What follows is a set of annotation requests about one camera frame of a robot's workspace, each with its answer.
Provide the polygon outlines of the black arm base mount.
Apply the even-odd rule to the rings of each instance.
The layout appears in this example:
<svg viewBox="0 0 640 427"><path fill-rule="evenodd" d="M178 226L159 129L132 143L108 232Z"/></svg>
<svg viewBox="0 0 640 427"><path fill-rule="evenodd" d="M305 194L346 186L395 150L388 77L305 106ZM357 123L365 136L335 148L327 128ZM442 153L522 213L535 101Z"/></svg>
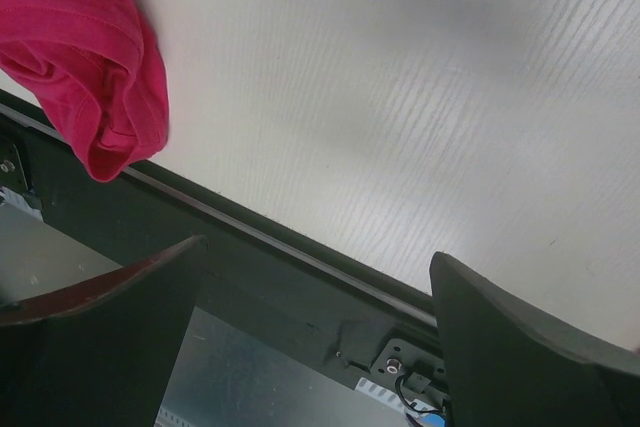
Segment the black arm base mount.
<svg viewBox="0 0 640 427"><path fill-rule="evenodd" d="M444 361L435 347L394 329L375 339L362 326L339 329L333 358L353 390L401 415L410 426L451 426Z"/></svg>

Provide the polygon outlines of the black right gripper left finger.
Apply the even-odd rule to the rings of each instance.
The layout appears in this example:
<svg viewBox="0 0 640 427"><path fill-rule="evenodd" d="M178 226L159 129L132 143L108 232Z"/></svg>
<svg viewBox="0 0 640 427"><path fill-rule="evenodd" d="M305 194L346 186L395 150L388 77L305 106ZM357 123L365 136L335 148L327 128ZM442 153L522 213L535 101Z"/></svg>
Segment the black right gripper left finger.
<svg viewBox="0 0 640 427"><path fill-rule="evenodd" d="M206 242L1 307L4 426L151 426L190 322Z"/></svg>

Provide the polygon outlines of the pink t shirt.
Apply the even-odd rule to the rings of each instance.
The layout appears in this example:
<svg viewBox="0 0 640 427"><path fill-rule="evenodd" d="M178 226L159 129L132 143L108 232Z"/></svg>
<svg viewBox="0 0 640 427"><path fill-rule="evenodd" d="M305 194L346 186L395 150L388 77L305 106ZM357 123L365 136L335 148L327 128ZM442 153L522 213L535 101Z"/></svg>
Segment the pink t shirt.
<svg viewBox="0 0 640 427"><path fill-rule="evenodd" d="M135 0L1 0L1 69L99 182L167 144L165 66Z"/></svg>

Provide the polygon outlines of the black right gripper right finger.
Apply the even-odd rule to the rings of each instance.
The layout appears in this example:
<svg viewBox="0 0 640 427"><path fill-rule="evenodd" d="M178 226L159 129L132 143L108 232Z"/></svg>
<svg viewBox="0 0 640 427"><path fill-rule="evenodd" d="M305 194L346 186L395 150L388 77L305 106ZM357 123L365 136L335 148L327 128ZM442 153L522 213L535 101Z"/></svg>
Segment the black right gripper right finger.
<svg viewBox="0 0 640 427"><path fill-rule="evenodd" d="M438 252L433 304L456 426L636 426L639 356Z"/></svg>

